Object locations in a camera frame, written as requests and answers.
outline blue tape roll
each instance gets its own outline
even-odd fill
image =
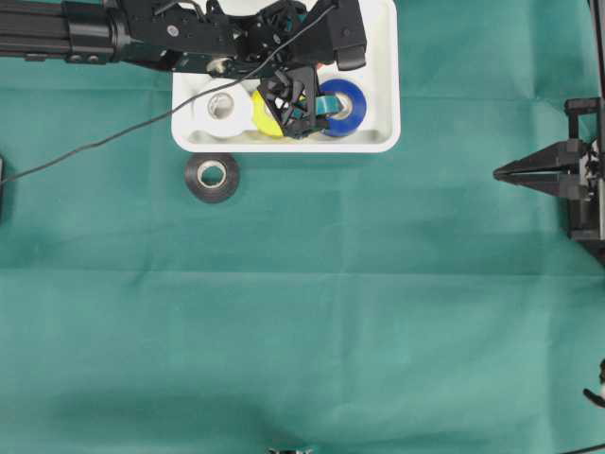
[[[326,95],[345,95],[352,102],[349,115],[345,118],[340,118],[338,115],[329,117],[330,127],[323,133],[331,137],[345,137],[357,131],[368,112],[368,101],[359,87],[348,80],[332,79],[324,82],[320,90]]]

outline screw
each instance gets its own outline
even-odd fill
[[[166,29],[166,31],[173,38],[176,38],[177,36],[179,36],[179,33],[180,33],[179,29],[176,28],[175,26],[168,26],[168,28]]]

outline white tray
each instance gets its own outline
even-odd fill
[[[272,0],[221,0],[227,14],[253,14]],[[303,0],[308,8],[313,0]],[[215,139],[201,131],[193,116],[193,107],[187,106],[172,117],[172,135],[179,146],[191,152],[225,153],[380,153],[397,143],[401,135],[399,99],[399,52],[397,9],[392,0],[360,0],[368,37],[368,64],[357,71],[340,73],[337,66],[323,67],[320,82],[328,79],[348,79],[361,88],[368,100],[368,114],[359,130],[345,138],[312,134],[303,140],[275,139],[258,131],[246,131],[230,139]],[[196,95],[210,77],[196,74],[173,75],[172,105],[176,107]],[[250,93],[256,90],[258,80],[244,82]]]

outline teal fabric surface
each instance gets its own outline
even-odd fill
[[[7,187],[0,452],[553,453],[605,441],[603,269],[492,172],[595,96],[583,0],[401,0],[403,134],[238,157],[187,191],[168,123]],[[170,105],[170,76],[0,60],[35,166]],[[594,125],[582,125],[588,137]]]

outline black electrical tape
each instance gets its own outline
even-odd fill
[[[214,185],[205,183],[202,179],[204,166],[222,166],[222,181]],[[201,201],[221,203],[232,196],[239,186],[239,166],[228,153],[196,153],[185,167],[185,183]]]

